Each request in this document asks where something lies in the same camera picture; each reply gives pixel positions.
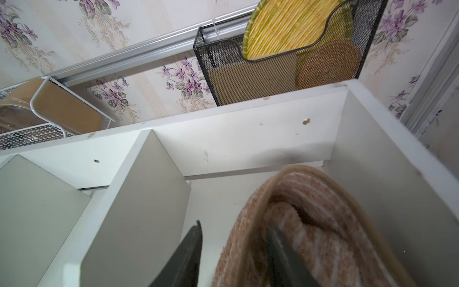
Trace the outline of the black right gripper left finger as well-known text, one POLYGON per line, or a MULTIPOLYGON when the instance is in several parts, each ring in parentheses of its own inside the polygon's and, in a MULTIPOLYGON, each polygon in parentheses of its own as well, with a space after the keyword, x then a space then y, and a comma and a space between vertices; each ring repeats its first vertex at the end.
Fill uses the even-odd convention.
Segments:
POLYGON ((202 255, 200 221, 192 226, 151 287, 197 287, 202 255))

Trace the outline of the white wooden bookshelf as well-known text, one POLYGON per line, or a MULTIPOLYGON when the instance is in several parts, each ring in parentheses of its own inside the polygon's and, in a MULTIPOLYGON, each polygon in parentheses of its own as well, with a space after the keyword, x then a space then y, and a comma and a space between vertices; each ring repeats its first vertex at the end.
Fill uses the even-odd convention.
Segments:
POLYGON ((305 164, 420 287, 459 284, 459 182, 359 81, 1 153, 1 285, 146 287, 196 221, 209 286, 250 194, 305 164))

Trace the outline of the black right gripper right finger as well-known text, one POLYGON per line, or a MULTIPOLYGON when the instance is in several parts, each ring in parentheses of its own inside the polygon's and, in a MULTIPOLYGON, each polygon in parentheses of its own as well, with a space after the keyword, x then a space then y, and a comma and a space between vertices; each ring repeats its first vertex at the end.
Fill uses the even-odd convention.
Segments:
POLYGON ((268 274, 272 287, 319 287, 277 227, 267 233, 268 274))

